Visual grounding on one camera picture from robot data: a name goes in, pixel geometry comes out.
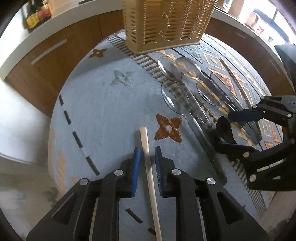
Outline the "dark soy sauce bottle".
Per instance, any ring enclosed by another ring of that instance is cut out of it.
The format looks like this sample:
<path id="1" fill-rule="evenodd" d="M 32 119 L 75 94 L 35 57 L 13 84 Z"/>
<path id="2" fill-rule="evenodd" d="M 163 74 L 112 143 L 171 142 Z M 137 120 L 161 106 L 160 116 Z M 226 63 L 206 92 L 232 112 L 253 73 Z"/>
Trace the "dark soy sauce bottle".
<path id="1" fill-rule="evenodd" d="M 26 23 L 28 26 L 28 30 L 32 31 L 39 25 L 41 25 L 41 21 L 43 18 L 43 13 L 41 8 L 36 5 L 35 1 L 28 1 L 28 7 L 27 7 L 27 17 L 26 17 Z"/>

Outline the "white countertop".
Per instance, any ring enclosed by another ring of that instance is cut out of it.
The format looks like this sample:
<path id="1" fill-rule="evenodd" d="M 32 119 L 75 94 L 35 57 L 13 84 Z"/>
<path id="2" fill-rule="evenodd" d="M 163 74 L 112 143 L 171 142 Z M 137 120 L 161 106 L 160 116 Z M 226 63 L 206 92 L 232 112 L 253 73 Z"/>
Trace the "white countertop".
<path id="1" fill-rule="evenodd" d="M 1 36 L 1 80 L 4 80 L 17 63 L 33 48 L 60 30 L 92 16 L 122 10 L 121 1 L 61 1 L 53 9 L 53 18 L 29 33 L 23 28 L 17 14 Z"/>

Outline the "brown rice cooker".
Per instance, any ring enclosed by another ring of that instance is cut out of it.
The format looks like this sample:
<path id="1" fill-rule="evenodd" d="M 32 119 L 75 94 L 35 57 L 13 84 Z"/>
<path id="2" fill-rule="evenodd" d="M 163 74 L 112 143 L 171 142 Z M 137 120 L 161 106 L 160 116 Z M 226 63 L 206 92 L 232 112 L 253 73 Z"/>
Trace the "brown rice cooker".
<path id="1" fill-rule="evenodd" d="M 218 0 L 216 6 L 224 11 L 229 11 L 232 2 L 233 0 Z"/>

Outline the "black plastic spoon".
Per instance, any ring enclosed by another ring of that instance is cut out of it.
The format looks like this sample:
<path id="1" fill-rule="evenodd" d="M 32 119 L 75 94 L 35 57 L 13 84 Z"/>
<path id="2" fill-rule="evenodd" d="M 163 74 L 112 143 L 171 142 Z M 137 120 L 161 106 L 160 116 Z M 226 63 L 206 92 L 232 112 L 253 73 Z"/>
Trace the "black plastic spoon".
<path id="1" fill-rule="evenodd" d="M 231 125 L 226 117 L 220 116 L 216 123 L 216 134 L 222 142 L 237 144 L 234 137 Z"/>

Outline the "red label sauce bottle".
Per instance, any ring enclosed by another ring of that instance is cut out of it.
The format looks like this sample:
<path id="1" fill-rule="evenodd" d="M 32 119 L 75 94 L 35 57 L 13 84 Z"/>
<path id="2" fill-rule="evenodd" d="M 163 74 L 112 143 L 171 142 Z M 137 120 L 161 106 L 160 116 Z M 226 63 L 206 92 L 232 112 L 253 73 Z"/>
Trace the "red label sauce bottle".
<path id="1" fill-rule="evenodd" d="M 38 6 L 40 7 L 42 11 L 42 16 L 44 20 L 48 20 L 52 17 L 50 5 L 46 0 L 39 0 Z"/>

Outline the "clear plastic spoon long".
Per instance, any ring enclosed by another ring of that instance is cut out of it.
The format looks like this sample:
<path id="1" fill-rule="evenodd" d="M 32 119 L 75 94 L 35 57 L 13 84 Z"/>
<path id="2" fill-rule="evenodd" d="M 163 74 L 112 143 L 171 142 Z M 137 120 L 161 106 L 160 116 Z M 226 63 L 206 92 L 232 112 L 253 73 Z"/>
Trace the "clear plastic spoon long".
<path id="1" fill-rule="evenodd" d="M 183 75 L 185 75 L 188 78 L 198 81 L 198 79 L 203 78 L 210 78 L 206 74 L 204 74 L 201 70 L 201 68 L 191 59 L 186 57 L 180 57 L 177 60 L 178 65 L 181 68 L 181 71 Z"/>

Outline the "patterned blue round mat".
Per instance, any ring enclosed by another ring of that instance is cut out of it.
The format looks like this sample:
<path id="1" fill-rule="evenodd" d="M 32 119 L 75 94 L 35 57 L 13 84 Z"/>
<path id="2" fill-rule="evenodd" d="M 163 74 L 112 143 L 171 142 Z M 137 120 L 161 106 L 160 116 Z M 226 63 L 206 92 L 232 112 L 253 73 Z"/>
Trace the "patterned blue round mat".
<path id="1" fill-rule="evenodd" d="M 221 57 L 236 74 L 251 104 L 270 95 L 256 70 L 234 49 L 220 40 L 203 35 L 197 46 L 185 46 L 135 55 L 125 45 L 125 32 L 99 43 L 72 71 L 56 101 L 50 126 L 49 173 L 62 197 L 81 178 L 103 178 L 132 157 L 142 147 L 140 128 L 147 126 L 151 158 L 156 146 L 178 168 L 194 178 L 205 180 L 217 175 L 187 121 L 165 103 L 161 85 L 171 82 L 158 68 L 158 59 L 169 56 L 191 58 L 210 76 L 217 73 L 225 85 L 248 108 L 240 90 Z M 177 124 L 177 133 L 166 136 L 171 126 L 158 131 L 165 121 Z M 228 178 L 225 189 L 266 229 L 275 192 L 247 188 L 243 165 L 219 155 Z M 156 240 L 147 188 L 145 164 L 139 168 L 137 192 L 119 202 L 119 240 Z"/>

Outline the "pink electric kettle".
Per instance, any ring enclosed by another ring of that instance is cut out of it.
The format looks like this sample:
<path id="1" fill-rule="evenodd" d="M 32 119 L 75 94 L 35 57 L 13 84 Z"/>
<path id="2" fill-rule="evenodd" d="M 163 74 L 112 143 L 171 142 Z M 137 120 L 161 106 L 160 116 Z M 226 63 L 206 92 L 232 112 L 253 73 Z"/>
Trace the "pink electric kettle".
<path id="1" fill-rule="evenodd" d="M 249 17 L 247 18 L 245 25 L 247 25 L 250 28 L 255 28 L 259 20 L 260 20 L 260 16 L 257 13 L 252 11 Z"/>

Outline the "tan woven utensil basket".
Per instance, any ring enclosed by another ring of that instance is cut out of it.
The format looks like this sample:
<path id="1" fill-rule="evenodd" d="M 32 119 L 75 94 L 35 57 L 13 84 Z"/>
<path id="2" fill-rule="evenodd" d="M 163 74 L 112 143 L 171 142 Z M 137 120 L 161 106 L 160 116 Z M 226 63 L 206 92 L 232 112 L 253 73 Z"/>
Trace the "tan woven utensil basket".
<path id="1" fill-rule="evenodd" d="M 135 54 L 198 44 L 216 1 L 123 1 L 125 44 Z"/>

